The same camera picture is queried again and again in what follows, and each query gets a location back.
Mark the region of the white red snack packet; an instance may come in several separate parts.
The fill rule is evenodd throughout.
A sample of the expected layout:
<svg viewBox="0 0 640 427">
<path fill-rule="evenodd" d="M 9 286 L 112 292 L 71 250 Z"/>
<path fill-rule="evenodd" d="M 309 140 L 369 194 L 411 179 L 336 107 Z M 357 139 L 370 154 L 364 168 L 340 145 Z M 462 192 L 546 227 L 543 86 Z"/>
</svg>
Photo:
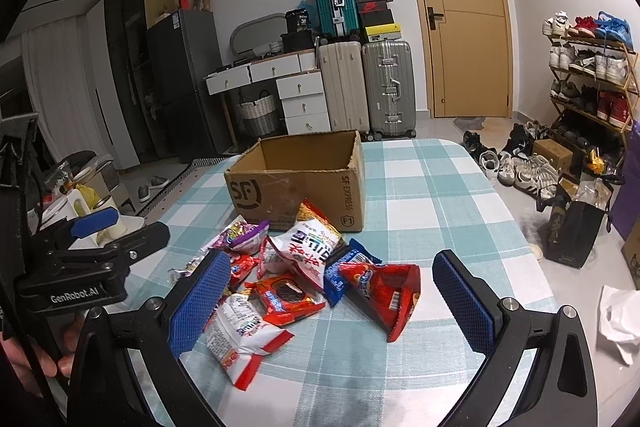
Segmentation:
<svg viewBox="0 0 640 427">
<path fill-rule="evenodd" d="M 210 353 L 232 385 L 243 391 L 254 381 L 262 359 L 294 338 L 286 329 L 265 321 L 244 294 L 224 298 L 204 334 Z"/>
</svg>

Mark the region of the red cheetos chip bag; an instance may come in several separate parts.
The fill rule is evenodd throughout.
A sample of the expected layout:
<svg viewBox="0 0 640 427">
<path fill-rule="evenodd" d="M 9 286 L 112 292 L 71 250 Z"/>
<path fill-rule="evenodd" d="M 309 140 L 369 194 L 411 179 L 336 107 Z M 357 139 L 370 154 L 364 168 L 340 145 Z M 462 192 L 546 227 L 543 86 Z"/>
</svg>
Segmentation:
<svg viewBox="0 0 640 427">
<path fill-rule="evenodd" d="M 419 265 L 343 262 L 338 274 L 356 289 L 384 325 L 393 343 L 405 329 L 421 296 Z"/>
</svg>

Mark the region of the red oreo cookie packet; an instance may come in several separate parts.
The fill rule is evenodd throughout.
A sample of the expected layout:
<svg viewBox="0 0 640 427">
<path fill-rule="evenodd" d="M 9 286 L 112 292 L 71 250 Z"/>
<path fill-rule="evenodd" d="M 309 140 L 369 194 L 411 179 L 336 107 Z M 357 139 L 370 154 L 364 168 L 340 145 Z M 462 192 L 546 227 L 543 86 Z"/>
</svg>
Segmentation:
<svg viewBox="0 0 640 427">
<path fill-rule="evenodd" d="M 290 273 L 246 282 L 244 286 L 262 305 L 264 320 L 279 327 L 311 317 L 326 306 L 326 300 L 321 295 L 307 291 Z"/>
</svg>

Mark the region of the purple grape candy bag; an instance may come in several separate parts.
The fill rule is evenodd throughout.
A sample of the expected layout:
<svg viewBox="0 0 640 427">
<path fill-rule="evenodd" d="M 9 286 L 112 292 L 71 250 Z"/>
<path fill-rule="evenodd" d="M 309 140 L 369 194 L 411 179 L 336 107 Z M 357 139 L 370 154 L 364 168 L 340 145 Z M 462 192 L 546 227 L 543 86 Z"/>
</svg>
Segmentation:
<svg viewBox="0 0 640 427">
<path fill-rule="evenodd" d="M 247 222 L 242 216 L 235 217 L 220 233 L 200 248 L 202 254 L 220 249 L 232 256 L 254 256 L 262 248 L 270 228 L 268 220 L 257 225 Z"/>
</svg>

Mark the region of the white red noodle snack bag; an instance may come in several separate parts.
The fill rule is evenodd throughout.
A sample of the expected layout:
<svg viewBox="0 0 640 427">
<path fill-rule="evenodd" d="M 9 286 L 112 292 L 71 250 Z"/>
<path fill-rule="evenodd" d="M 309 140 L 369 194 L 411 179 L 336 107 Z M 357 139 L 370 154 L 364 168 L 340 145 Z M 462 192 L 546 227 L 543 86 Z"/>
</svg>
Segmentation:
<svg viewBox="0 0 640 427">
<path fill-rule="evenodd" d="M 270 237 L 270 241 L 295 273 L 318 291 L 323 291 L 326 262 L 335 248 L 343 243 L 343 236 L 315 205 L 304 199 L 292 227 Z"/>
</svg>

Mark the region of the patterned floor rug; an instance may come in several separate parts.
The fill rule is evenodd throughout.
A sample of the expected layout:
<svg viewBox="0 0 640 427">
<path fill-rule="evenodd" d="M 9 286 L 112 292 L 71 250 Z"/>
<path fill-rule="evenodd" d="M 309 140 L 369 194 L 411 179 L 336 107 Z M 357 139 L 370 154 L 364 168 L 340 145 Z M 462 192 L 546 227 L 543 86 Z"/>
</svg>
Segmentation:
<svg viewBox="0 0 640 427">
<path fill-rule="evenodd" d="M 150 197 L 146 202 L 140 202 L 136 194 L 132 195 L 134 209 L 128 213 L 154 221 L 167 217 L 181 205 L 206 206 L 221 202 L 227 206 L 230 197 L 224 172 L 238 159 L 239 155 L 196 158 L 189 164 L 179 164 L 177 159 L 171 159 L 136 168 L 122 176 L 126 187 L 139 188 L 146 184 Z"/>
</svg>

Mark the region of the black paper shopping bag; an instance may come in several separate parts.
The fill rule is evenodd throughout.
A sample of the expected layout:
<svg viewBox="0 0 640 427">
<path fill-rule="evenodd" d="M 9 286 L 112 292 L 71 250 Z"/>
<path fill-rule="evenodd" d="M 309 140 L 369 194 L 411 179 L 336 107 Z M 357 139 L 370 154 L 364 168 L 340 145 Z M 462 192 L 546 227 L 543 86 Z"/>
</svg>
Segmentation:
<svg viewBox="0 0 640 427">
<path fill-rule="evenodd" d="M 561 194 L 536 200 L 539 212 L 547 207 L 551 208 L 551 213 L 542 234 L 544 259 L 582 269 L 596 243 L 604 218 L 610 217 L 610 203 L 600 209 L 589 202 L 572 202 L 567 195 Z"/>
</svg>

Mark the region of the teal plaid tablecloth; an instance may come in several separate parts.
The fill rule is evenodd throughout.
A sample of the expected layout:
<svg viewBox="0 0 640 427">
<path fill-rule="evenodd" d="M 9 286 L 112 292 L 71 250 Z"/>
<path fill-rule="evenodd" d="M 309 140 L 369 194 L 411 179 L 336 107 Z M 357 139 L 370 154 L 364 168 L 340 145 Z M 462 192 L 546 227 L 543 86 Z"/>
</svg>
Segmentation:
<svg viewBox="0 0 640 427">
<path fill-rule="evenodd" d="M 435 426 L 513 315 L 551 312 L 488 169 L 448 140 L 354 132 L 259 141 L 175 191 L 134 310 L 230 260 L 169 334 L 226 426 Z"/>
</svg>

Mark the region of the brown SF cardboard box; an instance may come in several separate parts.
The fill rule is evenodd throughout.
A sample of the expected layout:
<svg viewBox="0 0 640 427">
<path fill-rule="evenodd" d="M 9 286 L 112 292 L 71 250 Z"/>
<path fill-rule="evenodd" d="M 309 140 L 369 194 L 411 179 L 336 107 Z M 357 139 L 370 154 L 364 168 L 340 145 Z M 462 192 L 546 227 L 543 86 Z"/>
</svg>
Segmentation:
<svg viewBox="0 0 640 427">
<path fill-rule="evenodd" d="M 224 172 L 232 205 L 247 221 L 287 230 L 308 200 L 338 231 L 364 227 L 364 162 L 356 130 L 258 141 Z"/>
</svg>

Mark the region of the pile of sneakers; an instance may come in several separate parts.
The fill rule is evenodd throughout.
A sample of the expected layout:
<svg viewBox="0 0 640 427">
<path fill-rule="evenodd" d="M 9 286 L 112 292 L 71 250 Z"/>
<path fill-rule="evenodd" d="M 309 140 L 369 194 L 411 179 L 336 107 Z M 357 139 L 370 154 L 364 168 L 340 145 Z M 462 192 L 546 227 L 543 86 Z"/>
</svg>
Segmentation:
<svg viewBox="0 0 640 427">
<path fill-rule="evenodd" d="M 533 120 L 514 124 L 501 150 L 485 146 L 480 135 L 471 131 L 463 133 L 462 146 L 490 181 L 548 200 L 555 195 L 560 174 L 549 159 L 534 152 L 535 143 L 547 136 L 548 128 Z"/>
</svg>

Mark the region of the white curtain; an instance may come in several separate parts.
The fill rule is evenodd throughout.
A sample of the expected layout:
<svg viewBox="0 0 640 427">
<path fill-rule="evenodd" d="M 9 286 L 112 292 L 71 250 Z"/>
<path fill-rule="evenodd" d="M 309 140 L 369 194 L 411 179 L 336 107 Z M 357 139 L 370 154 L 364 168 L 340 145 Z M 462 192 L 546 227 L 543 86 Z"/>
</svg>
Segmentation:
<svg viewBox="0 0 640 427">
<path fill-rule="evenodd" d="M 108 152 L 90 94 L 92 70 L 84 21 L 78 16 L 64 18 L 21 35 L 29 100 L 57 161 L 81 150 Z"/>
</svg>

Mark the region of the small brown cardboard box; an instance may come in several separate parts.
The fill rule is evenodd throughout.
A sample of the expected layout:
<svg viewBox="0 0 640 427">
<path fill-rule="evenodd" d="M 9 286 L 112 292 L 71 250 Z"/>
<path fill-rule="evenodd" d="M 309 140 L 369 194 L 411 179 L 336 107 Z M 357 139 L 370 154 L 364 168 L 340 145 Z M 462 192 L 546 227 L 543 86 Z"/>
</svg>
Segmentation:
<svg viewBox="0 0 640 427">
<path fill-rule="evenodd" d="M 559 172 L 569 173 L 573 162 L 573 152 L 551 139 L 542 139 L 534 142 L 533 152 L 544 156 L 550 164 Z"/>
</svg>

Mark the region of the purple gift bag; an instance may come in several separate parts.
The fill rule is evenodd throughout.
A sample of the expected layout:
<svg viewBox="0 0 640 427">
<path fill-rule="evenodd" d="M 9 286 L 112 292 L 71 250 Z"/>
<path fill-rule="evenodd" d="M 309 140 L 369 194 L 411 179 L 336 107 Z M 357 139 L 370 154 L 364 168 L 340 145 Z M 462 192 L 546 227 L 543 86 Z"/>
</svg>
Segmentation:
<svg viewBox="0 0 640 427">
<path fill-rule="evenodd" d="M 611 209 L 611 221 L 626 239 L 637 221 L 640 210 L 640 127 L 636 120 L 628 138 L 628 150 L 623 165 L 625 183 L 618 191 Z"/>
</svg>

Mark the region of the woven laundry basket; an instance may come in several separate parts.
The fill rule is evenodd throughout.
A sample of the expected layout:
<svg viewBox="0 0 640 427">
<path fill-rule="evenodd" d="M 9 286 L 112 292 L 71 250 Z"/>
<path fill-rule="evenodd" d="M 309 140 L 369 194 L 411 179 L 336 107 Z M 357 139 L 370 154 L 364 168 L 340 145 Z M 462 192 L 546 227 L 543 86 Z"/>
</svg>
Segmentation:
<svg viewBox="0 0 640 427">
<path fill-rule="evenodd" d="M 252 138 L 262 138 L 279 129 L 279 115 L 276 98 L 266 89 L 257 98 L 247 98 L 239 90 L 238 109 L 246 133 Z"/>
</svg>

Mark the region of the black refrigerator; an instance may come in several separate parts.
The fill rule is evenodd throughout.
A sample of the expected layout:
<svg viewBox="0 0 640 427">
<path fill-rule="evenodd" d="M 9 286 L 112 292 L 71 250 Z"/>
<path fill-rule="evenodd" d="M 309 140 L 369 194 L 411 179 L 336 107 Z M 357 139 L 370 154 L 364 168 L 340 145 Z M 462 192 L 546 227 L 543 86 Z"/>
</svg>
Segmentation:
<svg viewBox="0 0 640 427">
<path fill-rule="evenodd" d="M 177 10 L 149 30 L 156 117 L 182 161 L 221 157 L 232 145 L 224 104 L 206 77 L 222 66 L 211 12 Z"/>
</svg>

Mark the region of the white drawer desk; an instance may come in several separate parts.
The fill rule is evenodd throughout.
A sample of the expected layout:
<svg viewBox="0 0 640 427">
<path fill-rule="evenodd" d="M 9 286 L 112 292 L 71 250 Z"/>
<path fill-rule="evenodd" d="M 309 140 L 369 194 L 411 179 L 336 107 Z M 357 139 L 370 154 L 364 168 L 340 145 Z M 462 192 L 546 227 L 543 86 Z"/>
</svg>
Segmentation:
<svg viewBox="0 0 640 427">
<path fill-rule="evenodd" d="M 276 83 L 288 134 L 331 130 L 323 79 L 314 50 L 285 53 L 212 72 L 205 78 L 209 95 Z"/>
</svg>

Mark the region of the oval mirror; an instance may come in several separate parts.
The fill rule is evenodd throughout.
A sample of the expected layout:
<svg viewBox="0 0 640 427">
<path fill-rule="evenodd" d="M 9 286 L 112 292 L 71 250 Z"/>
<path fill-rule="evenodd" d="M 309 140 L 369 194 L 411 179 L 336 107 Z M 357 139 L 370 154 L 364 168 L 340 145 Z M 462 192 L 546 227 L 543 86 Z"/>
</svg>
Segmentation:
<svg viewBox="0 0 640 427">
<path fill-rule="evenodd" d="M 281 36 L 286 31 L 283 13 L 273 13 L 242 23 L 232 31 L 230 49 L 234 58 L 263 57 L 283 51 Z"/>
</svg>

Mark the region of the wooden shoe rack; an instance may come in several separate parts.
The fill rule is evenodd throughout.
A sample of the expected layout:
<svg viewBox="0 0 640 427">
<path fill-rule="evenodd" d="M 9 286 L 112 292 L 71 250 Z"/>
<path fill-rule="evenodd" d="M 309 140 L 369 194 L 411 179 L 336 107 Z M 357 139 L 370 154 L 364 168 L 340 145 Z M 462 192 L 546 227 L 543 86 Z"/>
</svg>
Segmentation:
<svg viewBox="0 0 640 427">
<path fill-rule="evenodd" d="M 549 98 L 616 135 L 623 146 L 639 115 L 639 52 L 617 40 L 548 35 Z"/>
</svg>

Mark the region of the silver hard suitcase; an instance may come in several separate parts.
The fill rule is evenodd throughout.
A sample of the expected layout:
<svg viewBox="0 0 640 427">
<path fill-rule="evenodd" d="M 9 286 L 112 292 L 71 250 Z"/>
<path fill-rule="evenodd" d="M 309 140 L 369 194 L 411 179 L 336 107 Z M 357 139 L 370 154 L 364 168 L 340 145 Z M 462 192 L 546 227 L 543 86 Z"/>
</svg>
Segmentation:
<svg viewBox="0 0 640 427">
<path fill-rule="evenodd" d="M 370 127 L 375 140 L 416 136 L 416 91 L 411 48 L 404 40 L 362 47 Z"/>
</svg>

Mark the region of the beige hard suitcase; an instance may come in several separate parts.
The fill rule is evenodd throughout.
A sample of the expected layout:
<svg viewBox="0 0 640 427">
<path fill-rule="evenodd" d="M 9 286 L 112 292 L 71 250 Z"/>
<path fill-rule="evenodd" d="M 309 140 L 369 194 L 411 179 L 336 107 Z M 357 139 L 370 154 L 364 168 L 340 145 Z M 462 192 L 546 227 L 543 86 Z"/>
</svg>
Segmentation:
<svg viewBox="0 0 640 427">
<path fill-rule="evenodd" d="M 359 42 L 337 42 L 318 47 L 326 106 L 333 131 L 370 128 L 366 85 Z"/>
</svg>

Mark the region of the wooden door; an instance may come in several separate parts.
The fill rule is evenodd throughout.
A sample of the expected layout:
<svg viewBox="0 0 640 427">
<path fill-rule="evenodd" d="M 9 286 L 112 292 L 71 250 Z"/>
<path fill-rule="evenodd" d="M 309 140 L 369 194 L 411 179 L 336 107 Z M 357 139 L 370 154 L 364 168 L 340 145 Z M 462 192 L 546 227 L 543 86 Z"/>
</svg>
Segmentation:
<svg viewBox="0 0 640 427">
<path fill-rule="evenodd" d="M 508 0 L 416 0 L 435 118 L 511 116 Z"/>
</svg>

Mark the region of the stack of shoe boxes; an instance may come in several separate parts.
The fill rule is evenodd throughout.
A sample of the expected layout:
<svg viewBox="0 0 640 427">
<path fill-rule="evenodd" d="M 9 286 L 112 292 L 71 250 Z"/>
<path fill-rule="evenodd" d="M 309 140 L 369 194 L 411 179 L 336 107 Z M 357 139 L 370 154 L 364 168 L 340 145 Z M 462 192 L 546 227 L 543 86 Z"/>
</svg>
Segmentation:
<svg viewBox="0 0 640 427">
<path fill-rule="evenodd" d="M 400 25 L 395 22 L 390 9 L 394 0 L 355 1 L 362 44 L 401 39 Z"/>
</svg>

